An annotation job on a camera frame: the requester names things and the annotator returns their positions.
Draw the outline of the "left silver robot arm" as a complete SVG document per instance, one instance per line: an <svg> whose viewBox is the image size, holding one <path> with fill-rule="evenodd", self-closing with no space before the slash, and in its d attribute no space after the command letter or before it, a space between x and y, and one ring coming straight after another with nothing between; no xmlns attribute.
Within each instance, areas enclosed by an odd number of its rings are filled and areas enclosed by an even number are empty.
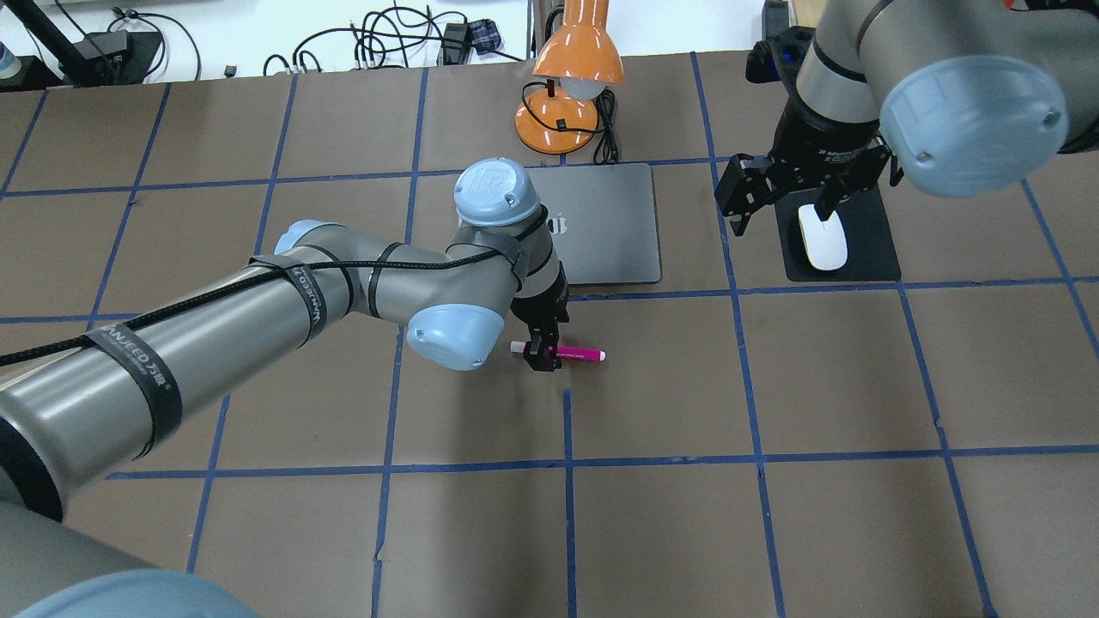
<svg viewBox="0 0 1099 618"><path fill-rule="evenodd" d="M252 617L209 580L152 566L64 525L75 496L351 313L404 328L440 367L482 367L506 329L560 368L567 278L550 209L514 161L487 158L452 189L442 253L302 220L268 255L203 293L80 336L3 356L4 617Z"/></svg>

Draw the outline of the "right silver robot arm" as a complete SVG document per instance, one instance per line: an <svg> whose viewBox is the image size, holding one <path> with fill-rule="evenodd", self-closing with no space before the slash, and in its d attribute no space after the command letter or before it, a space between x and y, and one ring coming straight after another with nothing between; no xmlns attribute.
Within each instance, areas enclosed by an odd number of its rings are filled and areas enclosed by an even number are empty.
<svg viewBox="0 0 1099 618"><path fill-rule="evenodd" d="M815 27L750 51L750 82L781 82L765 155L734 155L717 201L736 235L762 207L867 191L892 158L925 194L967 198L1096 151L1095 1L829 1Z"/></svg>

